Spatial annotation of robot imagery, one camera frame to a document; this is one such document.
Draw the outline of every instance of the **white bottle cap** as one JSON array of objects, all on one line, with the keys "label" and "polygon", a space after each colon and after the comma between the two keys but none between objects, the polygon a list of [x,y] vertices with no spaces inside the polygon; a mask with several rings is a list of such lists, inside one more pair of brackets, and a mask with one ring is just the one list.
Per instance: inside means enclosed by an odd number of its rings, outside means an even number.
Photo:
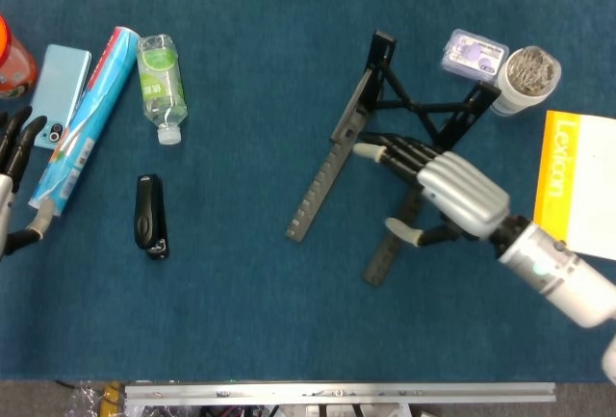
[{"label": "white bottle cap", "polygon": [[182,141],[179,126],[161,126],[158,129],[158,142],[163,145],[178,144]]}]

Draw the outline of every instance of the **phone case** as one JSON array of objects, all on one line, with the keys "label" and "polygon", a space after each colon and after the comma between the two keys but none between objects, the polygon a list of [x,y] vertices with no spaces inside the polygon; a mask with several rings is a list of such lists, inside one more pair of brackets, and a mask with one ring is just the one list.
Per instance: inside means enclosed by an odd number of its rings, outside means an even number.
[{"label": "phone case", "polygon": [[58,44],[47,46],[31,103],[30,119],[47,117],[45,127],[35,138],[36,146],[56,148],[79,101],[90,60],[91,53],[83,49]]}]

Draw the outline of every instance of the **yellow notebook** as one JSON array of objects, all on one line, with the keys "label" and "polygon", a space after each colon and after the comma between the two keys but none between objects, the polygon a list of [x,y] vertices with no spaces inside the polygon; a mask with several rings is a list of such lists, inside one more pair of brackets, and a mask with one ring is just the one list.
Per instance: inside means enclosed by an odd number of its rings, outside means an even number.
[{"label": "yellow notebook", "polygon": [[616,119],[548,111],[533,220],[572,251],[616,260]]}]

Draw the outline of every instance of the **orange lid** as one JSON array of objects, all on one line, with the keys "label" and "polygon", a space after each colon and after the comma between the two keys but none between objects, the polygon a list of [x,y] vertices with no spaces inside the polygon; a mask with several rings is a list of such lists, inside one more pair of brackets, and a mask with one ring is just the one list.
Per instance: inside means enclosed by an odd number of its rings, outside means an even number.
[{"label": "orange lid", "polygon": [[4,20],[4,17],[0,15],[0,65],[9,54],[9,42],[11,41],[11,32],[9,31],[9,24]]}]

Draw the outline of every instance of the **robotic hand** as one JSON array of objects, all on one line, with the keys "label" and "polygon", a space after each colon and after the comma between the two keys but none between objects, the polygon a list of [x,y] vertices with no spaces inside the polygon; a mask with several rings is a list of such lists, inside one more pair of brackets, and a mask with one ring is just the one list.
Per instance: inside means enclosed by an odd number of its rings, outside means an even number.
[{"label": "robotic hand", "polygon": [[7,122],[7,114],[0,115],[0,126],[6,124],[0,137],[0,258],[42,239],[53,218],[55,205],[47,199],[39,207],[35,219],[25,229],[9,233],[13,199],[30,159],[36,135],[47,122],[46,117],[32,120],[19,134],[21,126],[32,113],[25,107]]},{"label": "robotic hand", "polygon": [[[616,286],[535,223],[509,215],[509,195],[453,152],[439,153],[398,135],[362,133],[353,151],[422,188],[445,224],[414,229],[389,218],[386,226],[416,247],[455,240],[487,240],[505,266],[582,327],[616,317]],[[603,357],[616,384],[616,337]]]}]

